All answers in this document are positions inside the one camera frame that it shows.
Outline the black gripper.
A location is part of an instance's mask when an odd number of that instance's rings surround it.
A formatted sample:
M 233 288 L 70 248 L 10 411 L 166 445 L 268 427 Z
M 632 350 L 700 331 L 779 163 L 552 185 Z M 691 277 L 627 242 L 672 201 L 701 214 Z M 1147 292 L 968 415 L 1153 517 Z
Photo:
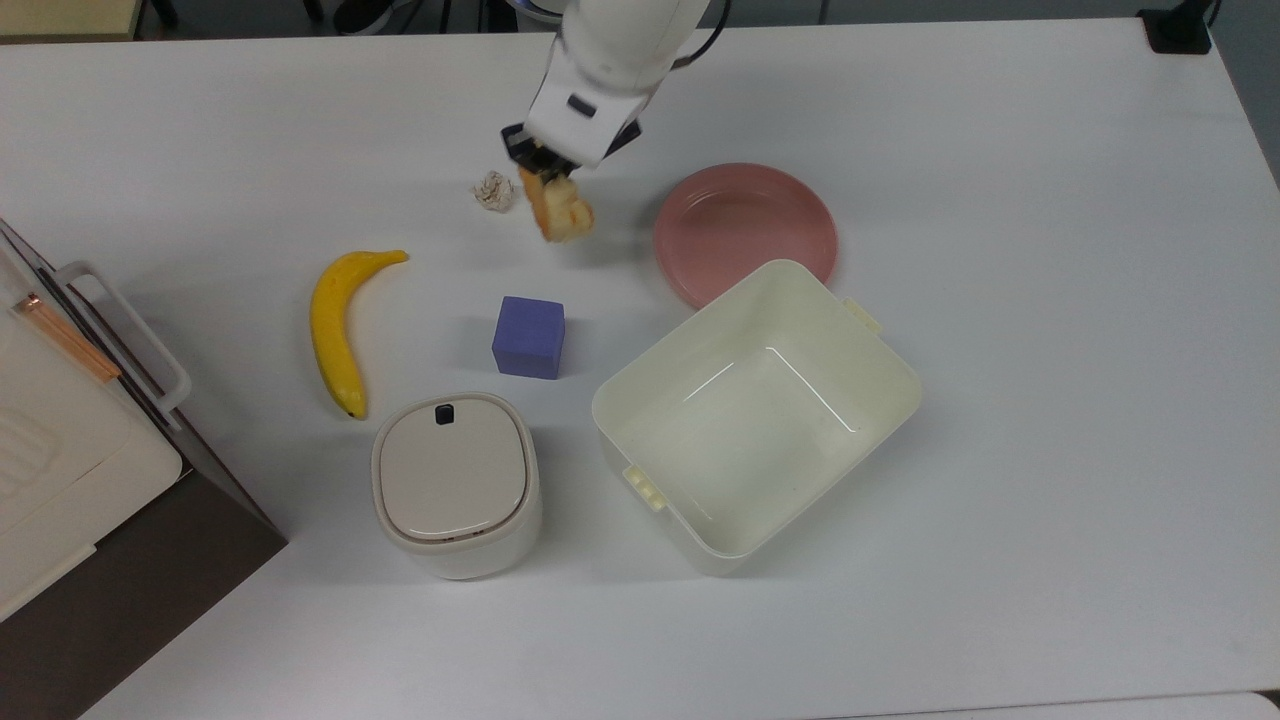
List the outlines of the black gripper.
M 509 159 L 540 181 L 550 178 L 550 186 L 570 181 L 580 168 L 598 168 L 640 133 L 636 120 L 622 126 L 582 118 L 530 118 L 500 132 Z

